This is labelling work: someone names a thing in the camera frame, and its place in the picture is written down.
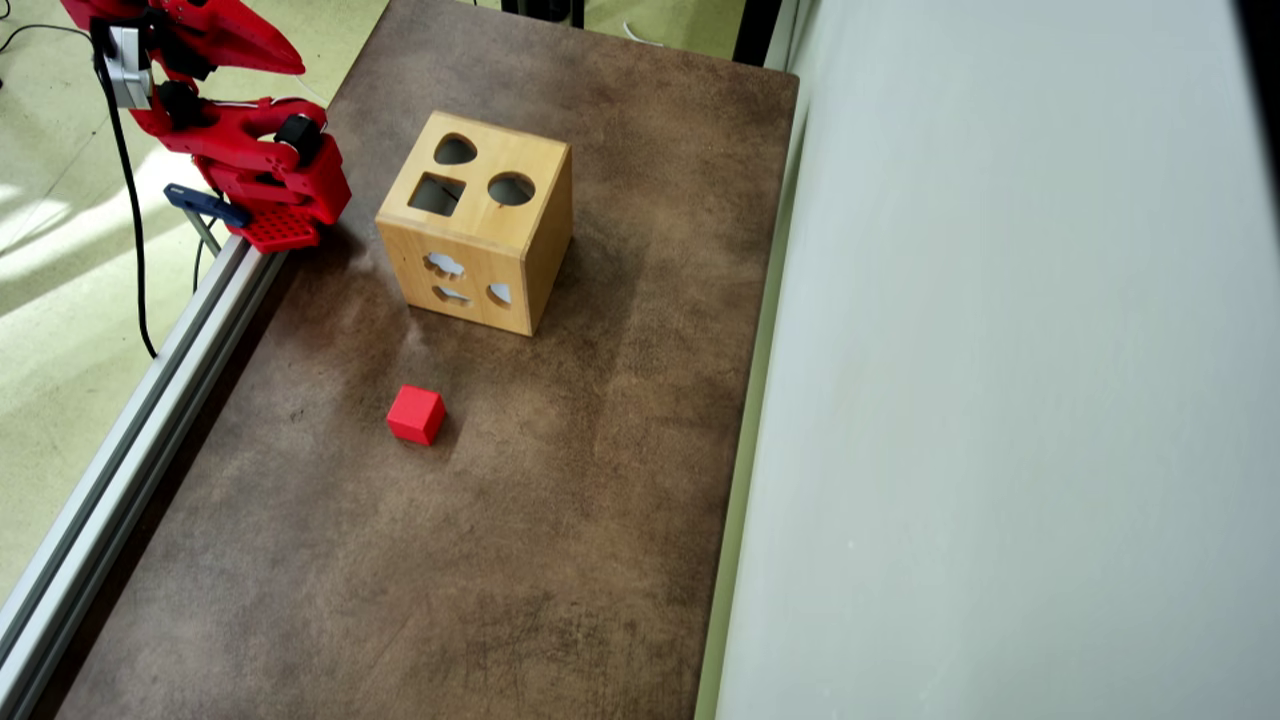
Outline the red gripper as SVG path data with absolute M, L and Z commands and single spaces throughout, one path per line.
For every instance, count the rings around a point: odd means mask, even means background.
M 108 40 L 108 29 L 137 29 L 145 56 L 166 73 L 204 81 L 218 67 L 274 74 L 305 73 L 282 32 L 243 1 L 64 1 L 76 27 Z

